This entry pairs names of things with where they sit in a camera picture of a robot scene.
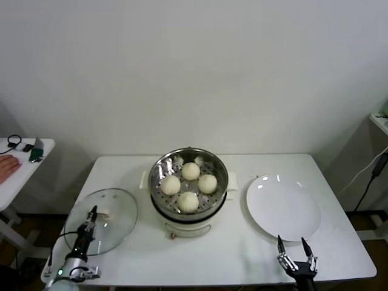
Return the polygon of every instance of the white table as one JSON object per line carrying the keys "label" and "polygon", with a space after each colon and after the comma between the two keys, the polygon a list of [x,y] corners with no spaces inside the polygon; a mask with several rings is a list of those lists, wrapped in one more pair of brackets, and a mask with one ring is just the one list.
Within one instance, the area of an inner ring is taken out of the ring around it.
{"label": "white table", "polygon": [[[103,156],[97,159],[78,201],[104,188],[119,187],[136,198],[138,222],[129,237],[114,250],[89,257],[100,266],[96,286],[214,286],[291,283],[279,266],[277,241],[252,220],[245,205],[246,190],[256,176],[292,175],[303,182],[322,210],[322,223],[309,240],[318,260],[316,281],[366,278],[376,267],[339,202],[311,156],[220,155],[237,175],[238,190],[217,213],[217,225],[204,236],[171,240],[157,219],[147,190],[139,189],[143,171],[158,156]],[[295,260],[305,260],[300,243],[285,243]],[[63,238],[54,248],[53,273],[69,252]]]}
{"label": "white table", "polygon": [[[48,138],[41,140],[44,143],[44,156],[47,156],[54,148],[55,142],[53,139]],[[35,138],[24,138],[22,141],[29,144],[34,144]],[[9,149],[7,145],[7,139],[0,138],[0,152],[4,152],[5,150]],[[31,151],[24,153],[16,150],[12,150],[6,153],[6,155],[9,154],[17,157],[22,163],[22,166],[0,185],[0,211],[9,219],[8,223],[0,220],[0,232],[2,233],[0,239],[4,237],[7,241],[15,245],[19,250],[22,250],[18,255],[20,265],[26,257],[46,258],[50,251],[48,248],[38,248],[33,246],[33,242],[39,235],[38,231],[32,230],[28,238],[25,239],[12,229],[12,225],[14,223],[20,223],[21,219],[16,215],[10,204],[19,193],[19,191],[23,188],[24,184],[30,179],[32,174],[34,174],[36,169],[43,162],[29,162],[28,159],[30,157],[30,153]],[[16,267],[16,261],[12,263],[11,267]]]}

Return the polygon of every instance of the steamed bun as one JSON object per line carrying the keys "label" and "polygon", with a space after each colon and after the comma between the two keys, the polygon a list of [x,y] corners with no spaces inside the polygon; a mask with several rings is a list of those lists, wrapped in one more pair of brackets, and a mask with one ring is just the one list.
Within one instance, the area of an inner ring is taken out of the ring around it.
{"label": "steamed bun", "polygon": [[164,194],[177,194],[181,188],[181,182],[176,176],[167,176],[163,179],[161,188]]}
{"label": "steamed bun", "polygon": [[188,181],[195,180],[198,178],[200,173],[199,167],[194,162],[188,162],[182,167],[182,176]]}
{"label": "steamed bun", "polygon": [[203,194],[211,194],[217,189],[217,179],[213,175],[203,175],[198,181],[198,187]]}
{"label": "steamed bun", "polygon": [[193,192],[184,192],[178,198],[178,207],[183,213],[192,213],[198,206],[198,197]]}

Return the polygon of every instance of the human hand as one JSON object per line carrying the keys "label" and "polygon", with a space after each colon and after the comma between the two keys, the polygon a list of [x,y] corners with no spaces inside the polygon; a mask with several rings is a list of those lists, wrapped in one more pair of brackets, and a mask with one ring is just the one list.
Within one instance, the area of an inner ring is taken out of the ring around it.
{"label": "human hand", "polygon": [[17,171],[22,164],[12,155],[0,156],[0,184]]}

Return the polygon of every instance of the black cable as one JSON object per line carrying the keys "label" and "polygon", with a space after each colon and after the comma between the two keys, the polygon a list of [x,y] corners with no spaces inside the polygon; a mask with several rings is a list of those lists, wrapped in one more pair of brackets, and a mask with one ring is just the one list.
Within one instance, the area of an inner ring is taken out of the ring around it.
{"label": "black cable", "polygon": [[19,278],[19,289],[20,291],[23,291],[22,282],[20,280],[20,271],[19,271],[19,259],[18,259],[18,249],[15,248],[15,257],[16,257],[16,270],[18,271],[18,278]]}
{"label": "black cable", "polygon": [[376,166],[375,168],[373,169],[372,171],[372,176],[370,177],[370,180],[369,180],[369,183],[368,183],[368,186],[366,186],[366,189],[365,189],[365,192],[364,192],[364,195],[361,197],[360,201],[358,201],[358,204],[356,206],[356,208],[354,208],[354,212],[357,211],[358,209],[358,206],[360,206],[361,202],[363,201],[366,193],[368,192],[369,190],[369,187],[372,183],[372,181],[379,177],[381,172],[384,170],[386,164],[388,163],[388,153],[384,153],[383,155],[381,155],[380,159],[378,160],[378,162],[376,163]]}
{"label": "black cable", "polygon": [[[58,238],[60,238],[61,236],[64,236],[64,235],[71,235],[71,234],[77,234],[77,232],[64,232],[62,234],[60,234]],[[50,248],[50,256],[48,258],[48,263],[47,263],[47,266],[51,267],[51,265],[53,264],[53,247]]]}
{"label": "black cable", "polygon": [[373,180],[374,180],[375,178],[376,178],[376,176],[374,176],[374,175],[372,175],[372,176],[370,177],[370,180],[369,180],[368,186],[366,186],[366,189],[365,189],[364,195],[361,197],[360,201],[358,201],[358,204],[357,204],[356,208],[354,208],[354,212],[356,212],[356,211],[357,211],[357,209],[358,209],[358,206],[360,206],[360,204],[361,204],[361,202],[363,201],[363,199],[364,199],[364,197],[365,197],[366,193],[367,193],[367,192],[368,192],[368,190],[369,190],[369,186],[371,185],[371,183],[373,182]]}
{"label": "black cable", "polygon": [[[11,138],[19,138],[19,141],[18,142],[11,142],[10,139]],[[14,143],[15,145],[13,145],[9,150],[6,150],[5,152],[2,152],[0,153],[0,155],[3,155],[5,153],[8,153],[10,152],[11,150],[13,150],[15,147],[17,147],[21,142],[22,142],[22,138],[20,135],[10,135],[8,138],[7,138],[7,141],[8,143]]]}
{"label": "black cable", "polygon": [[88,271],[88,268],[83,267],[83,266],[78,266],[78,267],[72,268],[72,270],[69,273],[69,277],[72,275],[73,271],[78,270],[78,269],[82,269],[83,271]]}

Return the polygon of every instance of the small side table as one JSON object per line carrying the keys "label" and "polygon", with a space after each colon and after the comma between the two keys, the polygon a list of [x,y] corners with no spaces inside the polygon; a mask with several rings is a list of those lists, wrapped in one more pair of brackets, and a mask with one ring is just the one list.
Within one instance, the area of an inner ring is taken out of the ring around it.
{"label": "small side table", "polygon": [[[53,139],[47,138],[41,140],[44,143],[44,156],[47,157],[54,148],[55,142]],[[35,138],[24,138],[23,142],[34,144]],[[0,152],[8,149],[7,144],[6,138],[0,138]],[[22,163],[22,166],[0,185],[0,211],[9,219],[8,223],[0,220],[0,239],[5,238],[8,242],[21,250],[18,253],[18,260],[21,265],[26,258],[47,258],[50,254],[49,248],[35,247],[33,245],[39,235],[37,230],[32,230],[27,239],[25,239],[12,229],[12,225],[19,224],[21,219],[10,206],[16,195],[43,161],[30,163],[28,161],[30,152],[24,153],[12,150],[9,154],[18,158]],[[11,268],[16,268],[16,259],[11,264]]]}
{"label": "small side table", "polygon": [[373,113],[369,118],[388,135],[388,116],[385,116],[383,113]]}

